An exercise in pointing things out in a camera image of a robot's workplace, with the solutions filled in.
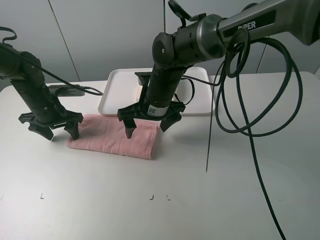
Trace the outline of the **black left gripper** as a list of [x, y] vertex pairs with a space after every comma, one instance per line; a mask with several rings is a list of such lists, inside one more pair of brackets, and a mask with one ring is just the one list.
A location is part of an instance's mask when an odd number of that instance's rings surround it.
[[18, 120], [30, 123], [28, 130], [39, 134], [51, 141], [54, 134], [51, 129], [64, 127], [73, 140], [80, 136], [78, 124], [83, 121], [83, 115], [78, 112], [66, 110], [56, 98], [53, 101], [41, 97], [23, 97], [31, 112], [23, 113]]

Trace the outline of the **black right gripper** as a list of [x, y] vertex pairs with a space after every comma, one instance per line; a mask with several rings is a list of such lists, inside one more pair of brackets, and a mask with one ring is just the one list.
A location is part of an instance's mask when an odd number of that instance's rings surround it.
[[152, 69], [148, 87], [142, 89], [139, 101], [117, 111], [118, 119], [123, 120], [128, 139], [137, 128], [134, 119], [162, 120], [162, 132], [182, 119], [181, 112], [186, 107], [183, 103], [172, 102], [172, 98], [186, 70], [185, 67]]

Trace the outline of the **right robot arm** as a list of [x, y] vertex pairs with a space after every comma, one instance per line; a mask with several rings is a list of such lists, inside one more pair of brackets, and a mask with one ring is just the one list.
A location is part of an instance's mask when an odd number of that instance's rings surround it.
[[168, 5], [181, 20], [175, 33], [159, 33], [152, 44], [153, 68], [138, 72], [142, 84], [139, 101], [117, 112], [125, 134], [131, 138], [136, 119], [159, 121], [162, 131], [181, 120], [182, 102], [172, 97], [187, 69], [195, 64], [224, 58], [221, 77], [235, 78], [247, 61], [250, 46], [260, 42], [284, 55], [285, 82], [296, 69], [287, 49], [273, 35], [288, 32], [304, 45], [320, 38], [320, 3], [317, 0], [266, 0], [247, 6], [242, 12], [223, 18], [201, 13], [190, 16], [176, 1]]

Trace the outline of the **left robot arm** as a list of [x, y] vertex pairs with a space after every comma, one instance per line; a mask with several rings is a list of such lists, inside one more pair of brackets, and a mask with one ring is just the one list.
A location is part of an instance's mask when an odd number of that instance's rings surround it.
[[40, 60], [31, 53], [17, 51], [3, 43], [0, 45], [0, 78], [10, 81], [30, 109], [18, 120], [22, 124], [29, 123], [29, 131], [49, 141], [54, 137], [52, 130], [62, 127], [72, 139], [78, 139], [78, 125], [83, 121], [83, 115], [65, 109], [45, 84], [40, 67]]

